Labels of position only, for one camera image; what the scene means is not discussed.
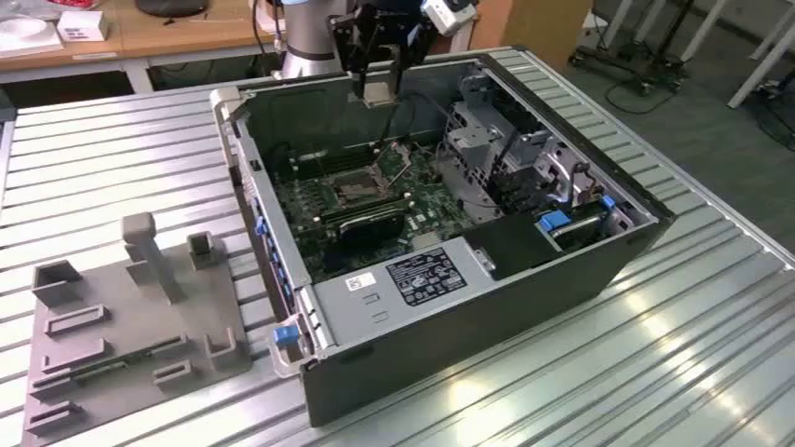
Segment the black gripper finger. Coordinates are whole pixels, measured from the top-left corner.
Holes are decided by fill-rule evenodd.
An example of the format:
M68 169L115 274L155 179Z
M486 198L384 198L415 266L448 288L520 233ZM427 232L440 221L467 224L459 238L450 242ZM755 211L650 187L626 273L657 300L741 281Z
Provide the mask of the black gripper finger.
M434 43L434 24L422 19L398 41L396 55L391 64L391 93L398 95L402 89L406 71L424 61Z
M352 93L364 98L371 47L376 34L375 6L355 4L352 11L328 18L328 30L343 70L352 80Z

